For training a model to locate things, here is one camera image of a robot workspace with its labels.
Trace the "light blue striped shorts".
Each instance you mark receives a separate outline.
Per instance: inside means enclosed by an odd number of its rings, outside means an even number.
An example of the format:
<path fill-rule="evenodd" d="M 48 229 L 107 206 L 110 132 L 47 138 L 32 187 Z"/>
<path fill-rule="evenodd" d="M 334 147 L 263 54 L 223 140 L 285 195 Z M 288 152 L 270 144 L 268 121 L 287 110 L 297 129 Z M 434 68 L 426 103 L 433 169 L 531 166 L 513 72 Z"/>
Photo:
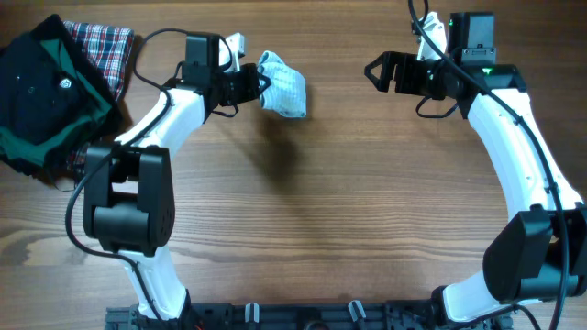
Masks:
<path fill-rule="evenodd" d="M 307 114 L 306 80 L 275 52 L 265 50 L 257 64 L 258 73 L 270 80 L 260 94 L 260 107 L 286 118 L 304 118 Z"/>

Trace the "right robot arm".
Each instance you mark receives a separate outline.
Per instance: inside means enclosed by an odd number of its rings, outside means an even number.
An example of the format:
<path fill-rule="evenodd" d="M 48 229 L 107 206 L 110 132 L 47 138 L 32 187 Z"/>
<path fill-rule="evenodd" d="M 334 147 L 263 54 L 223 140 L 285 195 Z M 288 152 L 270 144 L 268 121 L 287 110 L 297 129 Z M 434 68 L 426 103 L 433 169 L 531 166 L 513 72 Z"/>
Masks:
<path fill-rule="evenodd" d="M 412 17 L 411 30 L 417 53 L 386 51 L 365 75 L 381 92 L 421 103 L 452 99 L 486 148 L 508 213 L 482 268 L 424 303 L 425 325 L 489 326 L 532 303 L 552 302 L 550 324 L 557 327 L 565 301 L 586 292 L 586 204 L 540 134 L 521 72 L 496 60 L 494 16 L 460 12 L 442 22 L 426 11 Z"/>

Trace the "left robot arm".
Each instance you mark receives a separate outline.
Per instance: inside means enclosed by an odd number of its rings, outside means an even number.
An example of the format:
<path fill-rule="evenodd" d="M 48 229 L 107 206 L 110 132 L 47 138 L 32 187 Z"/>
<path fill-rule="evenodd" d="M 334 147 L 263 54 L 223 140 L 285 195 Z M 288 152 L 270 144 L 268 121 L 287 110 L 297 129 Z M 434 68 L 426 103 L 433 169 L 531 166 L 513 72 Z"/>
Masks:
<path fill-rule="evenodd" d="M 173 157 L 210 115 L 233 117 L 239 105 L 273 86 L 257 64 L 241 63 L 247 53 L 242 34 L 184 35 L 184 59 L 166 83 L 156 84 L 158 102 L 113 143 L 87 150 L 76 191 L 83 197 L 83 230 L 100 248 L 70 240 L 88 255 L 124 265 L 138 297 L 129 321 L 139 328 L 185 329 L 197 320 L 168 247 L 175 222 Z"/>

